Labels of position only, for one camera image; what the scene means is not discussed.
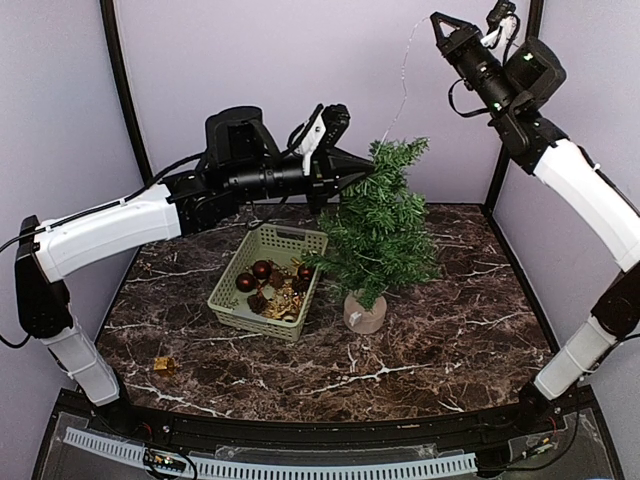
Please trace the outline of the black front rail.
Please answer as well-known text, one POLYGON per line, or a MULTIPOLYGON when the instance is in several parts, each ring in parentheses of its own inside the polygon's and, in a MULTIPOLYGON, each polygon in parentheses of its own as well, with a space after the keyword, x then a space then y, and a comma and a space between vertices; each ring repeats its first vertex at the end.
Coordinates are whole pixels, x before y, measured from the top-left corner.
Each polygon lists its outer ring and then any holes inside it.
POLYGON ((170 450, 212 452, 222 446, 290 450, 375 449, 434 444, 440 450, 496 450, 523 432, 514 405, 395 421, 286 423, 233 420, 134 406, 143 425, 135 440, 170 450))

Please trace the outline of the gold ornaments pile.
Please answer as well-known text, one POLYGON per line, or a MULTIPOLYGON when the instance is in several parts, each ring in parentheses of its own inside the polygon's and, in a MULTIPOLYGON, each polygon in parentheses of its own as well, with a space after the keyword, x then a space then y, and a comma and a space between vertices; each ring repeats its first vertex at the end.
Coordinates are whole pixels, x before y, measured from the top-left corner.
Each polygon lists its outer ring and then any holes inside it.
POLYGON ((294 322, 299 317, 311 282, 300 280, 297 269, 303 264, 292 257, 288 264, 271 261, 272 274, 262 282, 261 293, 269 300, 269 307, 261 314, 267 319, 294 322))

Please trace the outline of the brown pine cone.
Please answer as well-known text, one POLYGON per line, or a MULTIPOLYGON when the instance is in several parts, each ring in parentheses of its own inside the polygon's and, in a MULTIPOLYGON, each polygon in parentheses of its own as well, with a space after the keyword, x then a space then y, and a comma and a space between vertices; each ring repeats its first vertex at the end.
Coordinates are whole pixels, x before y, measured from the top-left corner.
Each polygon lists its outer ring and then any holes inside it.
POLYGON ((248 296, 246 302, 249 309, 258 315, 261 315, 269 307, 269 300, 262 293, 248 296))

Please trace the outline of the black frame post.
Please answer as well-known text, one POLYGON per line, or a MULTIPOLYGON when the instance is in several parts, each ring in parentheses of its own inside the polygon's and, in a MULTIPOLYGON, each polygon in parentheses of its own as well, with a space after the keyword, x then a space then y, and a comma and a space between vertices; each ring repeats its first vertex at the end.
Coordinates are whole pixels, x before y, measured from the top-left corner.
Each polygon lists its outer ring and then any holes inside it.
MULTIPOLYGON (((542 16, 544 11, 544 0, 532 0, 529 2, 528 17, 526 22, 526 32, 524 39, 528 37, 538 37, 541 29, 542 16)), ((494 173, 491 179, 489 190, 483 204, 483 214, 487 219, 492 219, 496 210, 497 202, 501 194, 502 187, 507 175, 510 158, 508 152, 501 148, 494 173)))
POLYGON ((153 176, 126 71, 124 52, 116 18, 116 4, 113 0, 100 0, 99 8, 110 61, 112 77, 124 120, 134 160, 143 182, 153 176))

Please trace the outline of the gold gift box ornament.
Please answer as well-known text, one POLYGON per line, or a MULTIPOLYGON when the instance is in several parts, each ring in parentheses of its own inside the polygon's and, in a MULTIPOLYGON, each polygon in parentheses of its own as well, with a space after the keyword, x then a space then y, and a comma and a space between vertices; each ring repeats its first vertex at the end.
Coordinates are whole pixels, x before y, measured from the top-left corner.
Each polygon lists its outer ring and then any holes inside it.
POLYGON ((162 377, 170 377, 175 374, 176 363, 172 357, 156 357, 154 359, 153 371, 162 377))

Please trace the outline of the left black frame post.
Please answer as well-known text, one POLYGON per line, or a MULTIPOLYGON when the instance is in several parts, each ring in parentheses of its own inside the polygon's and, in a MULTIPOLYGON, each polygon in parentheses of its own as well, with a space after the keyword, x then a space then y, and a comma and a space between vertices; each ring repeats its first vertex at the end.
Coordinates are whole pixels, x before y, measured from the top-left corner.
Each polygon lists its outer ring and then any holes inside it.
POLYGON ((99 8, 110 61, 112 77, 124 120, 134 160, 143 182, 153 176, 126 71, 124 52, 116 18, 116 4, 113 0, 100 0, 99 8))

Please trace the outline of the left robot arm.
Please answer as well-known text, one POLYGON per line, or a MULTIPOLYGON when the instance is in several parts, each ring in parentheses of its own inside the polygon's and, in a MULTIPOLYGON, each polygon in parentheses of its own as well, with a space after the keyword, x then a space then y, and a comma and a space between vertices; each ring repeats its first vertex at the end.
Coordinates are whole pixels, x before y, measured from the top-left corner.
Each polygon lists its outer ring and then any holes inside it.
POLYGON ((65 279, 121 252, 199 234, 247 203, 304 196, 318 212, 335 195, 371 174, 370 160, 338 141, 348 128, 346 106, 318 105, 279 148, 256 106, 223 110, 205 121, 201 153, 165 168, 138 191, 57 220, 23 220, 14 279, 18 318, 84 391, 120 436, 141 427, 114 370, 77 324, 65 279))

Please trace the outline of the small green christmas tree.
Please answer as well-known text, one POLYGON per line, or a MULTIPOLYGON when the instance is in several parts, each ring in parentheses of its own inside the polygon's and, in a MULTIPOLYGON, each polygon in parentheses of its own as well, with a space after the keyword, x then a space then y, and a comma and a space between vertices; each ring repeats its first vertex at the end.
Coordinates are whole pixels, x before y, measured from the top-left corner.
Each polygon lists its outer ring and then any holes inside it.
POLYGON ((426 232, 425 197, 412 192, 407 180, 407 169, 428 149, 426 137, 372 142, 374 171, 353 196, 319 215, 328 246, 323 253, 304 254, 302 261, 327 273, 337 296, 353 293, 371 310, 389 290, 440 277, 437 248, 426 232))

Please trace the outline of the beige plastic basket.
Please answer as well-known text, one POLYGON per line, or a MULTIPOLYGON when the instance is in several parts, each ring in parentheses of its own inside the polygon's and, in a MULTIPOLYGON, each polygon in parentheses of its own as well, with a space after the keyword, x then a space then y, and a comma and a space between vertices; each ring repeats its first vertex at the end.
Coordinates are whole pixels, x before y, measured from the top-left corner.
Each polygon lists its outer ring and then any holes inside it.
POLYGON ((326 234, 265 224, 245 235, 207 304, 226 326, 296 342, 319 281, 294 289, 306 253, 323 253, 326 234))

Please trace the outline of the right black frame post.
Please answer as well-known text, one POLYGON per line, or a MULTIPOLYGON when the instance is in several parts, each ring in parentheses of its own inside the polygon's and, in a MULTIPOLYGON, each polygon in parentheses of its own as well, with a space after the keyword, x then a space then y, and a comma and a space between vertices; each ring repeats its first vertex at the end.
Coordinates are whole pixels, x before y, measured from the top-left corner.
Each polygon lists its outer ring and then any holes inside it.
MULTIPOLYGON (((532 0, 529 2, 528 17, 526 22, 526 32, 524 39, 528 37, 538 37, 541 29, 542 16, 544 11, 544 0, 532 0)), ((483 204, 483 214, 487 219, 492 219, 496 210, 497 202, 501 194, 502 187, 507 175, 510 158, 508 152, 501 148, 494 173, 491 179, 489 190, 483 204)))

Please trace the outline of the white battery box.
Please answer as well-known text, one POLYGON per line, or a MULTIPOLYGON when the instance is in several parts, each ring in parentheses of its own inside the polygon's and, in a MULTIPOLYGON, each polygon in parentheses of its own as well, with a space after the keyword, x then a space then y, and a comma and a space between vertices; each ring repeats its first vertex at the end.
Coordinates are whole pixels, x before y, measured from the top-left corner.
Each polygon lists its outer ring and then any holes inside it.
POLYGON ((354 312, 350 315, 349 317, 349 322, 351 325, 356 325, 360 319, 362 317, 362 313, 361 312, 354 312))

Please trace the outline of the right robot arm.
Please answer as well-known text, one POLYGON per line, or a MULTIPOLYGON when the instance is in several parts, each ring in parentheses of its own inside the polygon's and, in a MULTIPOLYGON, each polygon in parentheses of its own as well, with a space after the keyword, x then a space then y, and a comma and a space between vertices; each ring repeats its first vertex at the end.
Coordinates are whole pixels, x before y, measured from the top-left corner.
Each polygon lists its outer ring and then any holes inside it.
POLYGON ((529 37, 505 61, 491 52, 492 33, 434 12, 436 46, 466 88, 478 94, 511 160, 554 191, 599 237, 621 273, 588 319, 520 392, 510 413, 521 434, 534 432, 563 395, 639 324, 639 211, 585 150, 541 112, 566 79, 553 51, 529 37))

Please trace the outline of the wooden tree base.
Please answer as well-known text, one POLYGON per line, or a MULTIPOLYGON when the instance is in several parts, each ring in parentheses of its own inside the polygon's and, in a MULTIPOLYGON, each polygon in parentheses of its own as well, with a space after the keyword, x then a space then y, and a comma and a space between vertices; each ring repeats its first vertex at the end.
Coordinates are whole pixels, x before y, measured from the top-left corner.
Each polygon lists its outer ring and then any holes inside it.
POLYGON ((345 325, 358 334, 373 334, 383 326, 387 312, 387 302, 383 296, 376 299, 371 310, 366 310, 354 296, 353 293, 347 295, 343 304, 343 321, 345 325), (361 312, 362 317, 356 325, 351 325, 349 317, 354 312, 361 312))

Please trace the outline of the red ball ornament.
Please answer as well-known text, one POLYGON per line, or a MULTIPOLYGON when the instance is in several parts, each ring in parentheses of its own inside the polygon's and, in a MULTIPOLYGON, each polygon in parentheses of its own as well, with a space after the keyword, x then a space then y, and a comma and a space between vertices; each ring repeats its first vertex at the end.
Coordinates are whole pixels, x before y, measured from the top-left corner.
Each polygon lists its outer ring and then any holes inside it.
POLYGON ((314 274, 315 269, 313 267, 307 266, 306 264, 300 265, 297 269, 297 277, 303 281, 311 282, 314 274))
POLYGON ((272 274, 271 263, 267 260, 257 260, 251 267, 252 274, 258 280, 266 280, 272 274))
POLYGON ((257 288, 258 280, 248 272, 240 273, 235 279, 235 286, 242 293, 252 292, 257 288))

